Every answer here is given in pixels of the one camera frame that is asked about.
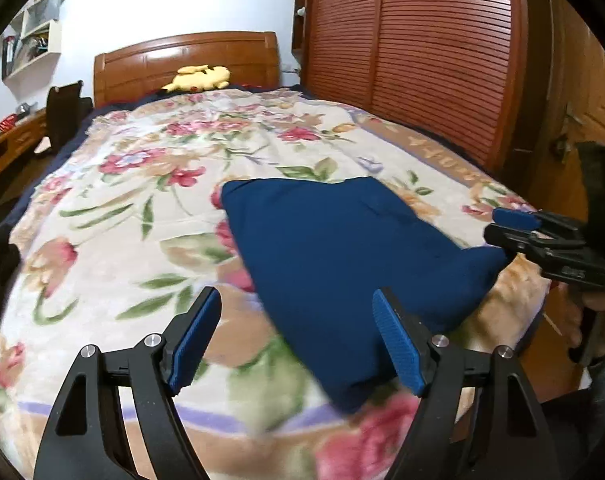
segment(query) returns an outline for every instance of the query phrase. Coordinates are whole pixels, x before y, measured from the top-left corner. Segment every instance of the wooden wardrobe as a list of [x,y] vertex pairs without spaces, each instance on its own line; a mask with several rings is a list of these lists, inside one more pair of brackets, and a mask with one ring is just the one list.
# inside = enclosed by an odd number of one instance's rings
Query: wooden wardrobe
[[308,0],[302,82],[503,166],[527,63],[527,0]]

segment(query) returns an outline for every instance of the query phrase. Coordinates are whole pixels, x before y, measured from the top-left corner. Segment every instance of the navy blue towel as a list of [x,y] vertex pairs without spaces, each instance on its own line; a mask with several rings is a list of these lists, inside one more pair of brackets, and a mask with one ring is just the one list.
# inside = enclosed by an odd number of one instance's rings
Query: navy blue towel
[[347,413],[395,375],[376,289],[390,286],[433,333],[448,332],[509,262],[500,248],[460,249],[371,177],[228,182],[222,204],[266,312]]

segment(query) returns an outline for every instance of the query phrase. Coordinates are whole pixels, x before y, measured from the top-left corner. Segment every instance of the yellow plush toy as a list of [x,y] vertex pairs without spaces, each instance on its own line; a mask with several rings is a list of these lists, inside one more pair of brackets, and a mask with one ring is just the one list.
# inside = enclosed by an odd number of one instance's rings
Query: yellow plush toy
[[174,90],[213,90],[229,86],[231,72],[223,66],[209,68],[209,65],[184,66],[178,70],[174,80],[163,88],[167,92]]

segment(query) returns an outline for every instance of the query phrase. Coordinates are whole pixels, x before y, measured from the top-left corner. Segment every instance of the wooden desk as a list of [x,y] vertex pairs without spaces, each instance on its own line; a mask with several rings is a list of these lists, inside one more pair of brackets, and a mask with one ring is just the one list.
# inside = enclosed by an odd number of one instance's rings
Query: wooden desk
[[0,173],[27,150],[34,149],[47,133],[45,110],[39,110],[0,136]]

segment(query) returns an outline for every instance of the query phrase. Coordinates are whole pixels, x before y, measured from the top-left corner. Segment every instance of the floral bedspread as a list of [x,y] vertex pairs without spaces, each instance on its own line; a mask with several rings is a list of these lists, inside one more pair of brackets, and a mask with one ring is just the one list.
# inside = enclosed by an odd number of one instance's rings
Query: floral bedspread
[[[381,478],[418,399],[391,383],[356,416],[332,408],[265,316],[220,206],[222,184],[375,176],[461,246],[483,243],[495,206],[529,206],[413,130],[286,89],[174,96],[98,117],[87,135],[12,232],[23,267],[0,327],[0,447],[16,468],[33,475],[83,345],[133,346],[215,285],[222,320],[175,399],[212,479]],[[537,267],[517,258],[452,336],[486,351],[513,345],[546,291]],[[131,391],[121,398],[138,471],[154,478]],[[459,412],[469,403],[467,392]]]

